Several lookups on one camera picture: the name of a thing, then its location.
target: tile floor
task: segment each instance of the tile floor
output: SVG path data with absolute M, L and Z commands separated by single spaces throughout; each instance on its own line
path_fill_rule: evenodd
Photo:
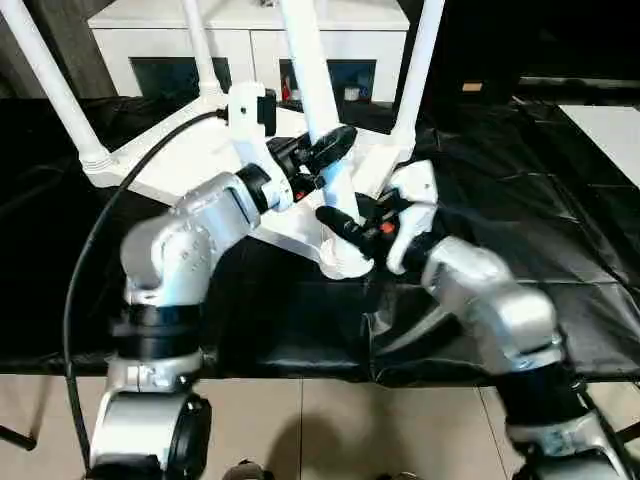
M 89 429 L 104 379 L 80 380 Z M 205 479 L 245 458 L 277 480 L 374 480 L 412 471 L 426 480 L 506 480 L 520 466 L 491 388 L 385 389 L 334 380 L 216 380 L 198 387 L 214 408 Z M 629 384 L 592 392 L 615 427 L 640 418 Z M 0 375 L 0 423 L 39 438 L 23 452 L 0 442 L 0 477 L 78 480 L 80 453 L 62 378 Z M 632 448 L 640 453 L 640 444 Z

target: white metal pole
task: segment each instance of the white metal pole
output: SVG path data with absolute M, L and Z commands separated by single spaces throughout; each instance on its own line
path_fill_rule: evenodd
M 400 101 L 400 111 L 391 132 L 391 135 L 402 143 L 415 145 L 416 120 L 429 74 L 444 5 L 445 0 L 424 0 L 422 6 L 418 34 L 413 45 L 411 63 Z
M 189 35 L 191 36 L 191 47 L 198 69 L 198 88 L 200 96 L 212 96 L 222 93 L 220 82 L 213 70 L 213 59 L 209 50 L 207 34 L 202 22 L 200 10 L 198 10 L 197 0 L 182 0 Z
M 91 128 L 22 0 L 0 0 L 0 11 L 78 149 L 83 168 L 96 171 L 108 166 L 109 151 Z
M 315 143 L 340 125 L 316 12 L 313 0 L 280 0 L 280 3 L 309 137 Z M 351 174 L 344 160 L 326 168 L 323 175 L 327 182 L 323 189 L 325 203 L 359 219 Z M 333 233 L 329 235 L 330 253 L 338 270 L 345 276 L 366 273 L 368 268 L 360 253 Z

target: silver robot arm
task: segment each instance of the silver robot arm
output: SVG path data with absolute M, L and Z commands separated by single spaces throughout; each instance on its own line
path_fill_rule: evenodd
M 258 143 L 255 129 L 249 137 Z M 306 135 L 273 139 L 264 146 L 269 159 L 251 163 L 245 152 L 240 171 L 200 185 L 127 235 L 121 247 L 127 308 L 112 327 L 116 354 L 91 442 L 92 478 L 200 477 L 212 415 L 192 387 L 202 367 L 199 328 L 211 275 L 224 253 L 258 227 L 261 214 L 321 188 L 322 170 L 355 137 L 344 126 L 313 146 Z M 269 172 L 278 174 L 273 179 Z
M 438 301 L 435 312 L 384 350 L 428 335 L 454 315 L 476 340 L 482 367 L 494 379 L 507 414 L 508 437 L 526 459 L 516 478 L 635 478 L 626 451 L 575 386 L 549 298 L 518 284 L 495 253 L 459 238 L 438 240 L 425 233 L 433 218 L 428 207 L 392 188 L 369 209 L 373 213 L 364 223 L 330 207 L 316 211 L 318 220 L 365 257 L 391 264 L 394 273 L 421 272 L 422 286 Z M 403 215 L 407 211 L 424 215 Z

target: cabinet door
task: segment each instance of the cabinet door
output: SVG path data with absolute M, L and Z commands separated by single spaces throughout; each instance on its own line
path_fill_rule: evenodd
M 153 68 L 149 68 L 152 60 L 157 60 L 156 70 L 160 73 L 162 64 L 172 65 L 172 59 L 176 74 L 180 74 L 181 67 L 178 59 L 187 60 L 192 72 L 195 68 L 188 60 L 193 53 L 187 30 L 95 29 L 93 34 L 119 95 L 142 95 L 139 80 L 153 75 Z M 207 36 L 212 57 L 226 60 L 232 81 L 254 80 L 248 31 L 207 30 Z
M 320 35 L 330 67 L 331 60 L 371 62 L 374 71 L 371 100 L 393 102 L 398 86 L 405 32 L 323 31 Z M 256 79 L 273 88 L 278 99 L 282 99 L 282 75 L 287 65 L 286 60 L 290 59 L 286 33 L 252 31 L 251 43 Z

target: black tablecloth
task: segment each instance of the black tablecloth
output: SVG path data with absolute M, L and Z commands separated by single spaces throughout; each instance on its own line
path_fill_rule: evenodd
M 177 108 L 109 99 L 84 108 L 99 137 L 122 145 Z M 110 190 L 84 177 L 46 102 L 2 101 L 0 371 L 60 373 L 64 293 Z M 353 106 L 343 120 L 387 130 L 388 111 Z M 640 377 L 638 190 L 560 110 L 467 107 L 421 123 L 415 157 L 432 160 L 436 230 L 500 254 L 555 302 L 578 370 L 592 380 Z M 108 325 L 122 307 L 118 247 L 162 205 L 133 193 L 96 245 L 74 310 L 80 373 L 101 373 Z M 399 351 L 382 347 L 433 302 L 416 275 L 330 281 L 303 258 L 248 238 L 211 282 L 203 325 L 210 377 L 336 377 L 385 385 L 489 381 L 471 338 L 448 322 Z

